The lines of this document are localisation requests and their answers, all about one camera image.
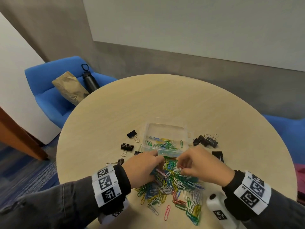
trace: blue carpet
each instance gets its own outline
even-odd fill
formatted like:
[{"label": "blue carpet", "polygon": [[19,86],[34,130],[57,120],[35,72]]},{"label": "blue carpet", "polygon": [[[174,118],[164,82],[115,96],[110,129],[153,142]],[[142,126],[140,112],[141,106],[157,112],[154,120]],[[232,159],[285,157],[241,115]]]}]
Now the blue carpet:
[{"label": "blue carpet", "polygon": [[59,136],[43,147],[50,160],[39,161],[11,147],[0,151],[0,209],[16,198],[59,185],[55,160]]}]

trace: black binder clip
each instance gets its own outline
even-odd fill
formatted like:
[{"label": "black binder clip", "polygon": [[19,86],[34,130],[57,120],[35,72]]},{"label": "black binder clip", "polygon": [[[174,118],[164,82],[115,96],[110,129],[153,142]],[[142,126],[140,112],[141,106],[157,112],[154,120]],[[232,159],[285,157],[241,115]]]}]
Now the black binder clip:
[{"label": "black binder clip", "polygon": [[222,151],[212,151],[212,155],[214,155],[224,163],[224,156],[222,154]]},{"label": "black binder clip", "polygon": [[137,137],[137,133],[135,132],[135,130],[131,131],[129,134],[127,134],[127,136],[128,136],[129,138],[134,139],[136,143],[139,143],[139,142],[141,141],[141,140]]},{"label": "black binder clip", "polygon": [[127,151],[132,151],[133,150],[133,148],[134,148],[134,146],[133,145],[130,145],[130,144],[126,144],[126,143],[123,143],[123,144],[121,144],[121,149],[123,149],[124,151],[123,151],[123,153],[121,154],[122,155],[122,157],[126,157],[126,153],[127,153]]},{"label": "black binder clip", "polygon": [[120,158],[120,159],[117,160],[117,162],[113,162],[113,163],[107,162],[107,163],[106,163],[106,166],[107,166],[108,164],[118,164],[118,165],[122,165],[123,163],[124,163],[124,159],[123,159],[123,158]]},{"label": "black binder clip", "polygon": [[195,147],[196,145],[199,145],[199,143],[200,143],[200,141],[199,141],[198,138],[195,138],[195,139],[193,140],[193,145],[194,145],[194,147]]},{"label": "black binder clip", "polygon": [[215,135],[217,135],[216,133],[214,134],[214,136],[212,137],[211,135],[207,134],[207,141],[209,142],[209,144],[213,147],[213,148],[216,148],[216,146],[218,145],[218,142],[216,141],[216,138],[218,138],[218,135],[217,137],[215,137]]},{"label": "black binder clip", "polygon": [[207,141],[206,138],[204,138],[202,135],[198,137],[198,140],[201,144],[203,144],[204,147],[207,147],[210,143]]}]

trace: right hand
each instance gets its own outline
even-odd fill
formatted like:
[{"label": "right hand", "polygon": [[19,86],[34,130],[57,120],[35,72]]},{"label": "right hand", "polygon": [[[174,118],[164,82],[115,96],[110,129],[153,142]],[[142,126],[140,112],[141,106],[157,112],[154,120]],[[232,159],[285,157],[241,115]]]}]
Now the right hand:
[{"label": "right hand", "polygon": [[233,179],[235,171],[225,165],[201,145],[189,148],[179,158],[177,167],[182,166],[182,175],[197,177],[204,182],[210,182],[222,187]]}]

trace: blue chair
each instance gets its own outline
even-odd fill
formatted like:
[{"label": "blue chair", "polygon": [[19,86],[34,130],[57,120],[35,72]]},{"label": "blue chair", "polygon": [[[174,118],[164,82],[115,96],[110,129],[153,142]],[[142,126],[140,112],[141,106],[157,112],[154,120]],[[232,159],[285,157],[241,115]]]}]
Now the blue chair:
[{"label": "blue chair", "polygon": [[305,165],[305,118],[292,120],[263,115],[284,141],[293,163]]},{"label": "blue chair", "polygon": [[[82,78],[84,73],[84,70],[81,68],[82,63],[86,63],[86,61],[81,57],[74,56],[47,62],[24,71],[37,104],[47,117],[60,128],[63,128],[75,105],[63,98],[52,84],[52,81],[66,71],[69,71],[86,88]],[[91,67],[89,71],[101,87],[117,80],[113,77],[95,73]]]}]

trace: wooden table top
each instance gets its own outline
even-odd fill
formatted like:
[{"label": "wooden table top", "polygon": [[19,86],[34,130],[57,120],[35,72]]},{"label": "wooden table top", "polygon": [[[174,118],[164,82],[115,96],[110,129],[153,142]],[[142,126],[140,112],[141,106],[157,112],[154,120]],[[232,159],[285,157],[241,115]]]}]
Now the wooden table top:
[{"label": "wooden table top", "polygon": [[[185,120],[195,137],[217,133],[216,149],[232,169],[249,170],[274,189],[296,200],[297,183],[289,152],[267,120],[249,104],[230,92],[193,78],[147,74],[132,76],[107,84],[90,94],[73,110],[59,137],[57,171],[60,183],[90,176],[121,158],[120,145],[139,144],[127,137],[136,130],[142,139],[145,124],[151,117]],[[128,152],[128,158],[134,156]],[[220,190],[205,184],[203,194]],[[128,195],[130,207],[107,228],[196,228],[184,211],[174,207],[172,198],[157,207],[156,216],[140,205],[137,192]],[[199,227],[222,228],[204,204]],[[171,211],[167,221],[167,205]],[[98,228],[97,220],[89,228]]]}]

